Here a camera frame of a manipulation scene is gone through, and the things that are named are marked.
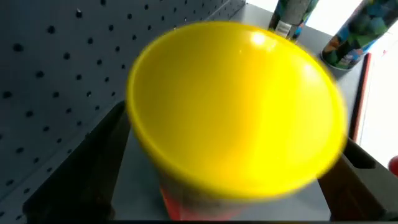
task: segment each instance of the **cylindrical container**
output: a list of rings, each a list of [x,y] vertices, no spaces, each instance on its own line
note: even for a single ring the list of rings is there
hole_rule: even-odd
[[[318,0],[278,0],[268,29],[296,42]]]
[[[332,67],[353,68],[397,19],[398,1],[363,0],[322,50],[322,59]]]
[[[226,219],[314,181],[345,144],[343,105],[328,70],[299,46],[234,22],[159,37],[126,91],[173,220]]]

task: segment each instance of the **container lid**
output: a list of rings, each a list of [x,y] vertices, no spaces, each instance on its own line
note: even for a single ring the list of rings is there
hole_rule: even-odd
[[[324,174],[345,144],[343,105],[304,50],[234,22],[166,33],[127,82],[130,120],[157,166],[226,198],[275,197]]]

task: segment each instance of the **pegboard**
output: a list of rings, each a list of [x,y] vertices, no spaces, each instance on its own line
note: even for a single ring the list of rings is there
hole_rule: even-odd
[[[0,223],[106,113],[150,41],[184,24],[229,20],[245,0],[0,2]]]

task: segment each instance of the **gray shelf surface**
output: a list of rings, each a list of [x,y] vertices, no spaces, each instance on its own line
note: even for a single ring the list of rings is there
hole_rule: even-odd
[[[267,28],[272,13],[247,4],[231,21]],[[331,36],[305,27],[298,39],[309,52],[318,57]],[[330,68],[345,98],[351,117],[362,62],[351,71]],[[143,153],[137,139],[130,133],[112,200],[116,220],[169,220],[159,191],[154,166]],[[318,182],[295,194],[278,200],[248,206],[233,220],[329,220],[330,211]]]

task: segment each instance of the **red object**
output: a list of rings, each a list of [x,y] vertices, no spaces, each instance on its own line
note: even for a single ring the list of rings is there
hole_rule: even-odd
[[[233,216],[237,215],[238,212],[240,212],[240,210],[238,211],[234,210],[228,213],[220,214],[217,217],[204,217],[202,215],[195,214],[183,208],[178,201],[170,197],[168,193],[162,188],[160,188],[160,192],[162,193],[167,213],[169,214],[170,219],[173,221],[200,221],[200,220],[224,221],[224,220],[229,220]]]
[[[388,169],[398,177],[398,156],[394,156],[388,163]]]

